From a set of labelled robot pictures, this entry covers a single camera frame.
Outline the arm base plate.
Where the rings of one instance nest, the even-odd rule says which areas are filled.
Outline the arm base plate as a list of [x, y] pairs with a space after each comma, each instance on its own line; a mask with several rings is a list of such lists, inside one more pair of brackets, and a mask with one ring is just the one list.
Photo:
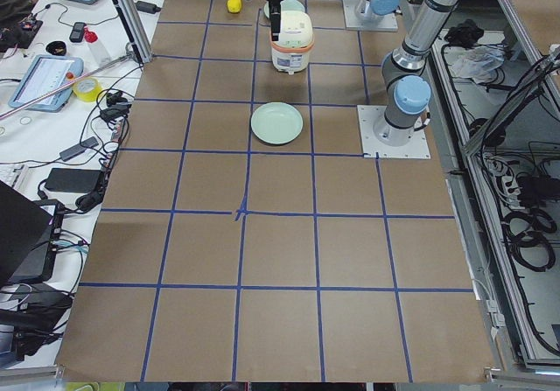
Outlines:
[[396, 14], [374, 13], [368, 0], [342, 0], [346, 29], [350, 31], [397, 32]]
[[430, 159], [431, 154], [419, 116], [408, 129], [396, 129], [385, 118], [385, 106], [357, 107], [362, 155], [366, 158]]

